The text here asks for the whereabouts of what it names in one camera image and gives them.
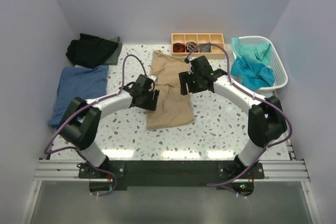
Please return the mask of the beige t shirt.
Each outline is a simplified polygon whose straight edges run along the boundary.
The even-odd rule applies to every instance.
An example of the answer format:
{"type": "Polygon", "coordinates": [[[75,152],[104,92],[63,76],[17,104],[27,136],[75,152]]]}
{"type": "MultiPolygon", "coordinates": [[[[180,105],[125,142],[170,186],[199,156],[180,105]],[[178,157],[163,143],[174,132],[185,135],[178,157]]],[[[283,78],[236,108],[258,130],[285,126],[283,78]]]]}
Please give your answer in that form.
{"type": "Polygon", "coordinates": [[[153,51],[150,74],[158,78],[155,88],[160,91],[156,110],[147,111],[148,130],[177,127],[194,121],[190,95],[181,95],[179,73],[189,70],[182,57],[153,51]]]}

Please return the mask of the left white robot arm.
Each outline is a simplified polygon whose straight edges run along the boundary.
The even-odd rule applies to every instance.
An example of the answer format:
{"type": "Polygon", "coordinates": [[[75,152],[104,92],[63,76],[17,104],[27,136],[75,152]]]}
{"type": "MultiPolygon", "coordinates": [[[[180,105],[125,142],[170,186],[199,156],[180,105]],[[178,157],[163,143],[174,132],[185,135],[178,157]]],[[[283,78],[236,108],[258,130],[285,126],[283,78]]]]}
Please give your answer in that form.
{"type": "Polygon", "coordinates": [[[57,134],[71,143],[97,178],[108,174],[109,159],[95,142],[100,120],[117,111],[137,107],[155,111],[160,91],[155,88],[156,76],[139,75],[134,82],[115,94],[95,99],[74,98],[63,115],[57,134]]]}

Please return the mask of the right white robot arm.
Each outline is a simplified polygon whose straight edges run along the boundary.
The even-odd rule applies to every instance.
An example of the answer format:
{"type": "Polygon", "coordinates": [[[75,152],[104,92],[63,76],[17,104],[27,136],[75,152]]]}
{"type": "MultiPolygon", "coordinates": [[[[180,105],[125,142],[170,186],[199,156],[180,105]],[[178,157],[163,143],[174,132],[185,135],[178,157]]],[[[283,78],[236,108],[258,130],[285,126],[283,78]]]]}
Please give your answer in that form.
{"type": "Polygon", "coordinates": [[[188,71],[179,73],[181,94],[210,91],[238,106],[248,116],[249,140],[236,155],[234,173],[246,178],[253,171],[261,152],[287,131],[287,123],[278,98],[266,98],[242,86],[223,69],[214,70],[205,56],[184,60],[188,71]]]}

